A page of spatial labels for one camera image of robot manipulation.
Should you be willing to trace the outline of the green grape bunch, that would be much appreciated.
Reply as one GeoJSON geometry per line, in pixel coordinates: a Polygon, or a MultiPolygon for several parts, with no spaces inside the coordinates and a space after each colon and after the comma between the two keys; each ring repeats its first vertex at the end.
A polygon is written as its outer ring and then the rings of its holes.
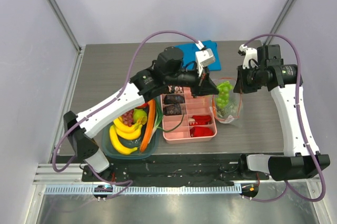
{"type": "Polygon", "coordinates": [[[218,84],[217,89],[219,93],[215,99],[215,104],[218,111],[224,111],[225,107],[229,103],[230,91],[233,89],[233,86],[228,80],[226,80],[225,82],[218,84]]]}

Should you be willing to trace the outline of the clear zip top bag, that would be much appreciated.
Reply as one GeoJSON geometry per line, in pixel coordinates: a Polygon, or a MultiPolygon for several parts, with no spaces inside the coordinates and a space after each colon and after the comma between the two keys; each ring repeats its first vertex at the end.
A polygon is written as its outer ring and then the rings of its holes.
{"type": "Polygon", "coordinates": [[[242,94],[234,92],[236,80],[224,77],[213,81],[219,91],[217,95],[212,97],[212,110],[215,119],[222,124],[242,127],[242,94]]]}

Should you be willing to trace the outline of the red pepper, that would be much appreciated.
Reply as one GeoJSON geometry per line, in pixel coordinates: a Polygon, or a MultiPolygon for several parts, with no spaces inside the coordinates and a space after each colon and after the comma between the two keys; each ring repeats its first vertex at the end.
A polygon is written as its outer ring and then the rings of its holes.
{"type": "Polygon", "coordinates": [[[143,108],[146,108],[148,106],[148,103],[144,103],[140,106],[137,106],[137,109],[143,109],[143,108]]]}

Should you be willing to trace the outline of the purple grape bunch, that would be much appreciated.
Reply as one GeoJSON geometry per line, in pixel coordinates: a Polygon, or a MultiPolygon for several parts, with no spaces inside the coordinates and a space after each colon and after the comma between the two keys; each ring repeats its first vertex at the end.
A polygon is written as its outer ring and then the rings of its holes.
{"type": "Polygon", "coordinates": [[[122,116],[121,116],[121,122],[126,125],[126,126],[129,126],[131,127],[133,125],[133,114],[134,114],[134,110],[129,110],[127,111],[126,113],[124,113],[122,116]]]}

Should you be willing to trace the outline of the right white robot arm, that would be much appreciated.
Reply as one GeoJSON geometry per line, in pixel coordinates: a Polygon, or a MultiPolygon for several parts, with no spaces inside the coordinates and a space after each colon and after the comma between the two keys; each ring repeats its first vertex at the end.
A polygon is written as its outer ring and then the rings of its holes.
{"type": "Polygon", "coordinates": [[[257,49],[241,45],[238,53],[244,61],[237,67],[233,91],[249,94],[266,87],[275,102],[283,134],[283,155],[242,155],[237,167],[240,177],[250,179],[256,172],[268,174],[275,181],[315,177],[319,168],[330,165],[330,157],[320,153],[311,134],[297,65],[284,63],[279,45],[257,49]]]}

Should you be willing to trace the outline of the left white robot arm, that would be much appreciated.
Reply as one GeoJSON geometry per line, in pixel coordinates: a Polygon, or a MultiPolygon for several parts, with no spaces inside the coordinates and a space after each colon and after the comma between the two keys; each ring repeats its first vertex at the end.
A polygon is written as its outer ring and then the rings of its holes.
{"type": "Polygon", "coordinates": [[[112,168],[94,140],[97,133],[123,113],[164,94],[168,86],[188,87],[193,96],[218,94],[208,69],[214,61],[212,50],[202,48],[195,53],[194,68],[186,70],[182,50],[168,47],[150,67],[128,79],[125,87],[110,97],[84,112],[68,111],[63,116],[65,136],[76,157],[89,164],[100,181],[109,180],[112,168]]]}

